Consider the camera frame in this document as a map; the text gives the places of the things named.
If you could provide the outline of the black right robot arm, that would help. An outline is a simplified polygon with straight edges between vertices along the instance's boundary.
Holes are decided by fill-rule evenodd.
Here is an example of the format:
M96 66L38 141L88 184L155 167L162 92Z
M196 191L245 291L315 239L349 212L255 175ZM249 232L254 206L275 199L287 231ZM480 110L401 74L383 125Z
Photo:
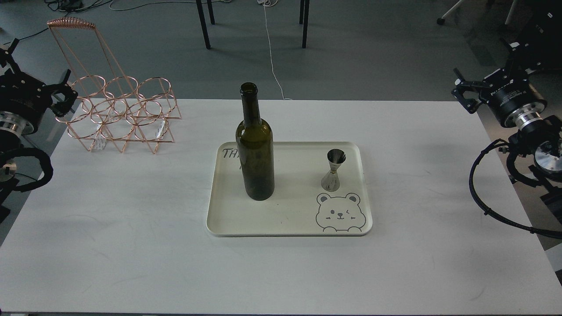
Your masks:
M546 100L530 84L526 70L500 68L480 81L466 80L454 68L457 77L452 95L469 112L487 106L504 128L516 128L508 140L497 139L484 148L469 172L469 191L485 215L532 234L560 239L561 232L544 230L514 222L490 208L478 196L474 185L477 166L489 152L506 153L506 168L514 181L530 187L544 187L542 202L561 218L561 120L555 115L543 118Z

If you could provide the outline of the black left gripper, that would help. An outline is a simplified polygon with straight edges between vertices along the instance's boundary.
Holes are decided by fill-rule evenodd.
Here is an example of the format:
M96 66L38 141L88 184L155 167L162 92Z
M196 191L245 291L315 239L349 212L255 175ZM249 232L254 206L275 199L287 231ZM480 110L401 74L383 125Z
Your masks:
M68 84L71 74L72 71L67 69L59 83L46 86L26 73L6 72L0 78L1 110L19 115L33 126L41 123L51 104L55 116L64 117L78 98L78 92Z

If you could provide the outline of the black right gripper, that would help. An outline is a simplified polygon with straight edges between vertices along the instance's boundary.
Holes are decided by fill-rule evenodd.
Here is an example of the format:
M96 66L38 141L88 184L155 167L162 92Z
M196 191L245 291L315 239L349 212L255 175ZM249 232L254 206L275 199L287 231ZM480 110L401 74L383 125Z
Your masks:
M504 128L516 127L516 112L532 110L540 114L547 106L546 100L530 84L526 71L507 74L498 69L486 76L485 81L467 80L458 68L453 68L457 80L452 96L470 114L486 104ZM465 98L466 92L476 93L476 98Z

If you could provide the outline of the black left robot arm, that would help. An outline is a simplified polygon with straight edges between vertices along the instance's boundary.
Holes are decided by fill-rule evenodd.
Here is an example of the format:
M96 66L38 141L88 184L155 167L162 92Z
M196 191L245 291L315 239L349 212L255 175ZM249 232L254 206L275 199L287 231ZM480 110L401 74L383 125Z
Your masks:
M22 138L38 132L47 110L56 117L64 117L78 98L78 92L68 83L71 70L66 70L60 83L44 82L21 72L8 69L1 76L1 202L14 191L28 192L40 188L52 179L54 168L44 150L36 146L25 147ZM43 176L32 182L20 184L17 178L18 158L35 159Z

